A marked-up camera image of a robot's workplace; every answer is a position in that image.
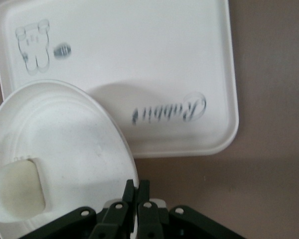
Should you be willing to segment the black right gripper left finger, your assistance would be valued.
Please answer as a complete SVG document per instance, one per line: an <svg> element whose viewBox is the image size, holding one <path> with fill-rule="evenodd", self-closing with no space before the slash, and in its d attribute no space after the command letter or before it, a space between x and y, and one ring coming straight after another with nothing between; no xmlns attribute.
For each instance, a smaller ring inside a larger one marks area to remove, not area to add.
<svg viewBox="0 0 299 239"><path fill-rule="evenodd" d="M135 187L126 181L121 200L96 213L91 207L77 208L40 228L23 239L127 239L134 229Z"/></svg>

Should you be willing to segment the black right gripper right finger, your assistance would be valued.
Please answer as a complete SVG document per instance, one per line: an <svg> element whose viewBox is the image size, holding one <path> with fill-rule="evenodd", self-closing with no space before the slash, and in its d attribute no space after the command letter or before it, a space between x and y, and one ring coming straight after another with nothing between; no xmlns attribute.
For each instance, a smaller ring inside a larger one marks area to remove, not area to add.
<svg viewBox="0 0 299 239"><path fill-rule="evenodd" d="M138 239L242 239L243 236L199 213L179 205L168 210L150 199L150 182L137 192Z"/></svg>

